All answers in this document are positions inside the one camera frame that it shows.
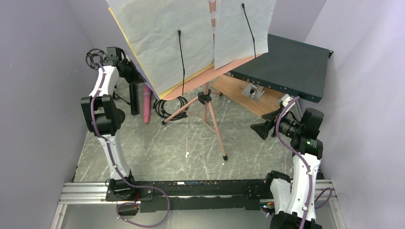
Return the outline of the black tripod mic stand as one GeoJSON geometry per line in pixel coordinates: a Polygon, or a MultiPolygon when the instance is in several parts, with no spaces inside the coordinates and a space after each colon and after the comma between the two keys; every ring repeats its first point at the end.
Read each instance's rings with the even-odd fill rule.
{"type": "Polygon", "coordinates": [[[108,47],[107,52],[104,52],[103,50],[97,48],[89,50],[85,56],[85,62],[88,67],[97,71],[99,70],[100,65],[102,65],[103,67],[117,67],[119,77],[125,78],[124,76],[120,76],[118,63],[126,66],[129,63],[129,59],[123,49],[119,47],[108,47]]]}

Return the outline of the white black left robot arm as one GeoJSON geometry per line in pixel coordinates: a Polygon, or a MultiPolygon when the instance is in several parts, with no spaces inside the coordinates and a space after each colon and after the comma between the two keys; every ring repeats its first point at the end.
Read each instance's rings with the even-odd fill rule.
{"type": "Polygon", "coordinates": [[[105,152],[110,178],[106,182],[107,193],[123,200],[139,197],[134,177],[127,164],[119,139],[125,113],[118,109],[113,98],[118,79],[125,79],[132,86],[144,80],[125,51],[119,47],[91,49],[85,57],[86,64],[98,72],[96,84],[80,104],[89,132],[93,133],[105,152]]]}

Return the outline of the white paper sheet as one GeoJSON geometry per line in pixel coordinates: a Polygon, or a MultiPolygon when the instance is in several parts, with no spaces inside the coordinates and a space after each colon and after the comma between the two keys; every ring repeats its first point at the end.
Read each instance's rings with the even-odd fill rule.
{"type": "Polygon", "coordinates": [[[216,6],[214,67],[268,52],[275,0],[221,0],[216,6]]]}

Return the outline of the pink tripod music stand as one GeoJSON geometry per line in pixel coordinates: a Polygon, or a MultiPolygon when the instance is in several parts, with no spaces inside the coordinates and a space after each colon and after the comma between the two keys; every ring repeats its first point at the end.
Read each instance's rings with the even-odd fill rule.
{"type": "MultiPolygon", "coordinates": [[[[246,62],[248,62],[248,61],[250,61],[250,60],[253,60],[253,59],[255,59],[255,58],[257,57],[257,55],[256,55],[256,44],[255,44],[255,39],[254,39],[254,36],[253,36],[252,29],[251,29],[251,26],[250,26],[250,24],[249,24],[249,20],[248,20],[246,11],[245,11],[245,4],[244,4],[244,3],[241,4],[241,8],[243,9],[243,12],[244,12],[244,15],[245,15],[245,19],[246,19],[247,25],[248,25],[248,27],[249,27],[249,30],[250,30],[250,33],[251,33],[251,36],[252,36],[252,39],[253,39],[253,47],[254,47],[254,58],[253,58],[253,56],[251,56],[251,57],[246,57],[246,58],[239,59],[239,60],[244,60],[244,61],[245,61],[244,63],[246,63],[246,62]]],[[[218,127],[218,124],[217,124],[216,119],[215,119],[211,94],[215,94],[215,95],[219,95],[219,96],[222,96],[222,95],[223,95],[221,92],[215,92],[215,91],[212,92],[211,89],[209,89],[209,82],[206,82],[206,83],[204,84],[204,91],[203,91],[203,92],[199,92],[198,95],[197,95],[197,97],[195,97],[194,99],[192,99],[190,102],[188,102],[186,105],[182,106],[182,107],[181,107],[178,111],[176,111],[174,114],[170,115],[167,119],[165,119],[164,121],[162,121],[162,124],[163,124],[163,125],[167,124],[170,120],[172,120],[176,115],[178,115],[178,114],[181,113],[181,112],[185,112],[185,113],[189,114],[189,112],[187,112],[188,107],[189,107],[191,104],[193,104],[194,102],[196,102],[196,101],[198,100],[201,104],[204,105],[203,117],[200,117],[200,116],[198,116],[198,115],[196,115],[196,114],[195,114],[195,116],[200,117],[200,118],[203,120],[203,122],[204,122],[214,133],[217,134],[217,137],[218,137],[218,140],[219,140],[219,143],[220,143],[220,146],[221,146],[222,154],[223,154],[223,159],[224,159],[224,161],[226,161],[226,160],[228,160],[228,157],[227,157],[227,155],[226,155],[226,152],[225,152],[225,149],[224,149],[224,145],[223,145],[223,142],[222,142],[222,139],[221,139],[221,136],[220,136],[220,132],[219,132],[219,127],[218,127]],[[207,122],[206,122],[206,121],[207,121],[207,109],[208,109],[208,108],[209,108],[210,113],[211,113],[211,117],[212,117],[212,120],[213,120],[213,124],[214,124],[215,130],[212,129],[211,126],[210,126],[209,124],[207,124],[207,122]]]]}

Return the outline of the pink small microphone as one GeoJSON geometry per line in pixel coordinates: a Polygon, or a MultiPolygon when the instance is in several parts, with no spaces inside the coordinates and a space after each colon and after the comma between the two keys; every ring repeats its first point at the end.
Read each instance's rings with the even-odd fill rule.
{"type": "Polygon", "coordinates": [[[148,124],[150,120],[150,105],[151,105],[151,89],[145,84],[143,89],[144,108],[143,117],[144,123],[148,124]]]}

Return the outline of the black silver handheld microphone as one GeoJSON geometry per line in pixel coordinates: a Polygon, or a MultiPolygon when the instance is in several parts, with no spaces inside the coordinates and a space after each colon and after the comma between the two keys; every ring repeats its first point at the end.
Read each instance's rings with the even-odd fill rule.
{"type": "Polygon", "coordinates": [[[130,112],[132,115],[139,114],[138,87],[135,83],[129,85],[130,112]]]}

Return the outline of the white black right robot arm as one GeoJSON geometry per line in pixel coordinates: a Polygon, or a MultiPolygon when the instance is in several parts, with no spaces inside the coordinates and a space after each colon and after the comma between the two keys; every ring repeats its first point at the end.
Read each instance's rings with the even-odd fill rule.
{"type": "Polygon", "coordinates": [[[301,118],[280,118],[282,110],[263,116],[265,122],[250,127],[263,140],[283,134],[291,139],[294,175],[271,171],[263,185],[264,194],[274,199],[272,229],[320,229],[316,223],[315,187],[323,155],[323,143],[318,139],[324,113],[307,108],[301,118]]]}

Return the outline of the blue sheet music page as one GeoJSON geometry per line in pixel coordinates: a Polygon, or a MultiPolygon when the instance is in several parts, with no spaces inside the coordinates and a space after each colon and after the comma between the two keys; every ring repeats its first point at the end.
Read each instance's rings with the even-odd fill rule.
{"type": "Polygon", "coordinates": [[[158,96],[158,94],[154,91],[150,81],[148,80],[146,74],[144,73],[143,69],[141,68],[140,64],[138,63],[138,61],[136,61],[135,59],[131,60],[136,69],[138,70],[138,72],[141,74],[142,78],[144,79],[144,83],[148,86],[148,88],[152,91],[152,94],[154,95],[154,97],[159,101],[160,97],[158,96]]]}

